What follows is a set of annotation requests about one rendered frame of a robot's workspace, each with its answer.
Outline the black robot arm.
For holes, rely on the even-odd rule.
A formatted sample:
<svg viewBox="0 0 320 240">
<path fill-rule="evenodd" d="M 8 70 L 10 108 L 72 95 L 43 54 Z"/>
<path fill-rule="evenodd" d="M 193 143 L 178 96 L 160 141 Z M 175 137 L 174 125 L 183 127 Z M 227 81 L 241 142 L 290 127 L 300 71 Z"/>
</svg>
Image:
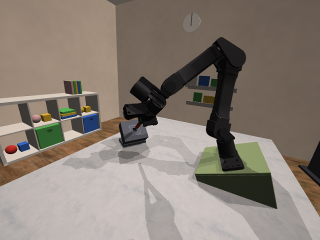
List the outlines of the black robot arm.
<svg viewBox="0 0 320 240">
<path fill-rule="evenodd" d="M 229 121 L 236 79 L 245 62 L 245 52 L 220 37 L 210 48 L 169 76 L 160 89 L 142 76 L 130 90 L 130 93 L 141 103 L 125 104 L 123 116 L 126 120 L 141 116 L 142 122 L 150 121 L 166 106 L 166 99 L 214 64 L 218 72 L 217 87 L 212 112 L 206 124 L 206 133 L 217 139 L 222 170 L 224 172 L 243 170 L 245 167 L 236 150 L 235 137 L 230 133 L 231 123 Z M 146 106 L 152 114 L 147 111 Z"/>
</svg>

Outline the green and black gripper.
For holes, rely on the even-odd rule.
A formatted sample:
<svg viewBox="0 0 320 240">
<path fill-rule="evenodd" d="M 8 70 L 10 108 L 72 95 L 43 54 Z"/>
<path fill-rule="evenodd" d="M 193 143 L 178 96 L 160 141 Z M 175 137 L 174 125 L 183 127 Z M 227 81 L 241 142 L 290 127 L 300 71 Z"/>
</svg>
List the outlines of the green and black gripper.
<svg viewBox="0 0 320 240">
<path fill-rule="evenodd" d="M 147 104 L 146 104 L 146 109 L 150 114 L 153 114 L 148 110 Z M 143 127 L 147 127 L 147 126 L 151 126 L 151 125 L 153 125 L 153 126 L 157 125 L 158 124 L 157 117 L 156 117 L 157 114 L 158 113 L 153 114 L 155 116 L 150 121 L 142 121 L 141 117 L 138 117 L 139 124 L 140 125 L 143 124 Z"/>
</svg>

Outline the grey sloped panel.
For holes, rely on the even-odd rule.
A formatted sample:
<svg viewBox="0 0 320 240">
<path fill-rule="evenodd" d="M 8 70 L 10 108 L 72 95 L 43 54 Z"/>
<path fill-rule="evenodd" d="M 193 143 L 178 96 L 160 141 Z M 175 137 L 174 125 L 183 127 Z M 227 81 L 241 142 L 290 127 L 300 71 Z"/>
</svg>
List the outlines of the grey sloped panel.
<svg viewBox="0 0 320 240">
<path fill-rule="evenodd" d="M 146 139 L 149 137 L 146 127 L 143 124 L 139 128 L 135 128 L 139 120 L 129 120 L 121 121 L 119 123 L 119 131 L 121 138 L 119 138 L 120 143 L 123 147 L 129 147 L 133 145 L 138 145 L 146 143 Z"/>
</svg>

